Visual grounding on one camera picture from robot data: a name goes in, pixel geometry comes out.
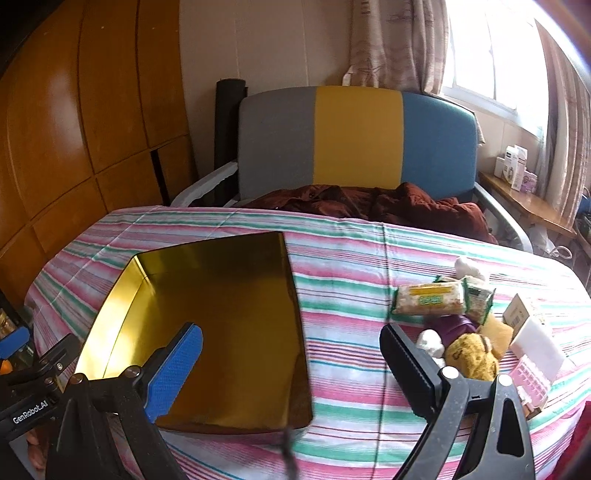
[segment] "yellow stuffed toy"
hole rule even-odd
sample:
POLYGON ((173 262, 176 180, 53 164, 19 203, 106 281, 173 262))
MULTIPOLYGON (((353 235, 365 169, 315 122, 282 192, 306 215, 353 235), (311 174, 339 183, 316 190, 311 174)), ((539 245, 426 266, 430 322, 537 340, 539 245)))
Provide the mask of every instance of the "yellow stuffed toy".
POLYGON ((445 362, 466 378, 493 381, 499 373, 491 341, 478 333, 465 333, 447 347, 445 362))

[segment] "blue gripper pad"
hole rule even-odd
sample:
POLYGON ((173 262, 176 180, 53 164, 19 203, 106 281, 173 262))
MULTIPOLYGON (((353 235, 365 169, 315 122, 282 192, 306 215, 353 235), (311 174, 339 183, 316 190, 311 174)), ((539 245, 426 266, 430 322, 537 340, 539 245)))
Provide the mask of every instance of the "blue gripper pad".
POLYGON ((151 423, 168 413, 202 349, 201 328, 191 325, 148 383, 145 412, 151 423))
POLYGON ((20 327, 0 340, 0 360, 6 360, 29 341, 30 333, 26 327, 20 327))

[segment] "orange object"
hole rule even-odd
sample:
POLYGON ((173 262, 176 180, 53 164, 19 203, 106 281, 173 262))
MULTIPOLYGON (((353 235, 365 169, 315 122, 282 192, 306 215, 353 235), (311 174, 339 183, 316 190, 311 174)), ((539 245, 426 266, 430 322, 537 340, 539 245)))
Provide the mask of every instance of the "orange object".
POLYGON ((6 375, 12 372, 12 364, 8 360, 2 361, 0 365, 0 375, 6 375))

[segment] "brown blanket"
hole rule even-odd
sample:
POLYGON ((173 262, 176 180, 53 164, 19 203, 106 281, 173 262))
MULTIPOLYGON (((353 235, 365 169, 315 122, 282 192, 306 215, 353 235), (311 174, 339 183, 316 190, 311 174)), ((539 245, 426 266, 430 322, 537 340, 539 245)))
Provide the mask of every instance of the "brown blanket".
POLYGON ((496 243, 478 205, 458 203, 456 198, 435 201, 407 182, 395 190, 308 185, 268 193, 245 207, 362 218, 496 243))

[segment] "sofa armrest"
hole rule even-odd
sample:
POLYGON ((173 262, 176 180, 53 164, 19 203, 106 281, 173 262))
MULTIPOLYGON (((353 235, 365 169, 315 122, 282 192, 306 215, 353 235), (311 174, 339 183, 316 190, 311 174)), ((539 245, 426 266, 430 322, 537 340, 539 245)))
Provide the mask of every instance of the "sofa armrest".
POLYGON ((208 192, 211 192, 223 180, 234 175, 238 171, 238 163, 231 161, 214 170, 209 175, 205 175, 199 181, 196 181, 190 187, 179 193, 172 203, 171 207, 188 207, 193 200, 201 198, 208 192))
POLYGON ((515 221, 515 219, 509 215, 509 212, 505 210, 499 202, 497 202, 490 193, 488 193, 482 186, 478 183, 474 183, 474 194, 478 197, 480 203, 489 209, 492 214, 500 221, 503 225, 505 225, 509 230, 511 230, 515 236, 519 239, 521 243, 521 249, 524 252, 529 252, 532 254, 534 251, 531 248, 530 239, 527 237, 525 231, 520 227, 520 225, 515 221))

